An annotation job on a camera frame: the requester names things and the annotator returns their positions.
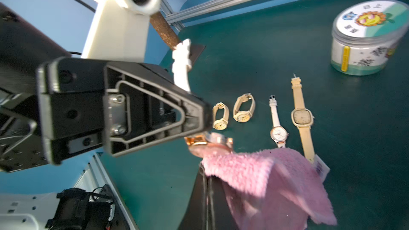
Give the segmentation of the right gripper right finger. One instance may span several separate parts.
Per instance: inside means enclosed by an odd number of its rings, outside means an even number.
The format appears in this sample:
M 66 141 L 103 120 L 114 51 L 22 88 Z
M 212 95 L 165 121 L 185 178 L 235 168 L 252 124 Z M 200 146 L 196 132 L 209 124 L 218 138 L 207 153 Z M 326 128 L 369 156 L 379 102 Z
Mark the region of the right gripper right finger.
M 207 180 L 207 229 L 238 230 L 226 199 L 224 182 L 215 176 L 209 177 Z

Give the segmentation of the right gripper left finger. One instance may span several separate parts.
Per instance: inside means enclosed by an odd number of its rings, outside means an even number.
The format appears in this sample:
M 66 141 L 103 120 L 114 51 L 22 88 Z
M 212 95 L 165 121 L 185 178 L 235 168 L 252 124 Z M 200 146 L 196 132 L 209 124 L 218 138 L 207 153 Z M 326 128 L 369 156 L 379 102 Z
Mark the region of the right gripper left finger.
M 207 197 L 207 177 L 203 165 L 200 165 L 179 230 L 207 229 Z

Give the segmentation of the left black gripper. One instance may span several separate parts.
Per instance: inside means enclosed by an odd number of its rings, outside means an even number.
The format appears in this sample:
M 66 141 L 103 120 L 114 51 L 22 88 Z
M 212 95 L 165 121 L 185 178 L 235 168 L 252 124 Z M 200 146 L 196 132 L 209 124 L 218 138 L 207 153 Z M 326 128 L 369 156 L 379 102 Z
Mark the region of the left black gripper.
M 213 124 L 212 106 L 158 65 L 63 57 L 38 68 L 37 85 L 52 165 L 99 147 L 119 157 Z

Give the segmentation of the pink cloth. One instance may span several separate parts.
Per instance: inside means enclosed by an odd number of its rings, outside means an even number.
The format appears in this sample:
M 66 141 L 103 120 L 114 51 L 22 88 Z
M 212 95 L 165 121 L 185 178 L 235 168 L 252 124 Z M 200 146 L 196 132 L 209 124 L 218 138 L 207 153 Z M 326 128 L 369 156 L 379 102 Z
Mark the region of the pink cloth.
M 321 176 L 296 150 L 207 155 L 202 165 L 206 176 L 223 181 L 241 230 L 304 230 L 309 219 L 337 224 Z

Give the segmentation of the white strap watch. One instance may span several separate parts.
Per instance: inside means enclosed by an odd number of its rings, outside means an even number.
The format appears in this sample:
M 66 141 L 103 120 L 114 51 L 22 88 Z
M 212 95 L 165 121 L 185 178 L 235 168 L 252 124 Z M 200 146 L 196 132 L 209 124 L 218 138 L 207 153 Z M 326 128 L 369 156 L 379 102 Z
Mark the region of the white strap watch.
M 269 106 L 271 109 L 272 124 L 273 128 L 270 131 L 271 139 L 276 143 L 278 148 L 285 148 L 286 141 L 288 138 L 288 132 L 285 128 L 281 126 L 278 110 L 277 110 L 277 100 L 275 96 L 271 95 L 269 97 Z
M 191 40 L 185 39 L 178 43 L 172 52 L 174 60 L 172 72 L 174 74 L 174 84 L 182 90 L 191 93 L 188 72 L 192 69 L 190 60 Z M 233 152 L 233 139 L 226 138 L 222 134 L 202 132 L 185 137 L 189 151 L 199 158 L 210 155 L 223 155 Z

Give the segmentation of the gold strap watch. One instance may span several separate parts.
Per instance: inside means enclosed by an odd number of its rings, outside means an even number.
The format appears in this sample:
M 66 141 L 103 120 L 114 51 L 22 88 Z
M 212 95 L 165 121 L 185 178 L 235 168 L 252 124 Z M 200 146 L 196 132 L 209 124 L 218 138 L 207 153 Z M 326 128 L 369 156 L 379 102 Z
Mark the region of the gold strap watch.
M 299 131 L 304 156 L 311 164 L 313 164 L 315 151 L 312 141 L 311 127 L 314 123 L 314 116 L 312 112 L 305 107 L 301 79 L 295 74 L 291 79 L 291 88 L 295 106 L 291 112 L 291 120 Z

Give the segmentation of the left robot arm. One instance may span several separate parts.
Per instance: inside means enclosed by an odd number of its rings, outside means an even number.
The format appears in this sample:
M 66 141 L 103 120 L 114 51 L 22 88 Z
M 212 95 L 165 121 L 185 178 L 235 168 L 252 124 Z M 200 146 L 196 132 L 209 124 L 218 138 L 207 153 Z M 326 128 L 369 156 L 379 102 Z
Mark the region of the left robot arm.
M 72 57 L 1 5 L 1 171 L 210 130 L 212 108 L 158 65 Z

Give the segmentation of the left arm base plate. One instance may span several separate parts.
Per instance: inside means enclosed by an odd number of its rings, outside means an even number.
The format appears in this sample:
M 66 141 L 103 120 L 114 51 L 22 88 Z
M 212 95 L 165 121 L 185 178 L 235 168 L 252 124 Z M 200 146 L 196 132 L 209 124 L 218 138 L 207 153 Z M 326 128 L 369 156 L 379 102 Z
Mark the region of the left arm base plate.
M 110 221 L 111 204 L 91 201 L 92 192 L 80 188 L 66 189 L 56 195 L 59 200 L 55 215 L 47 230 L 106 230 Z

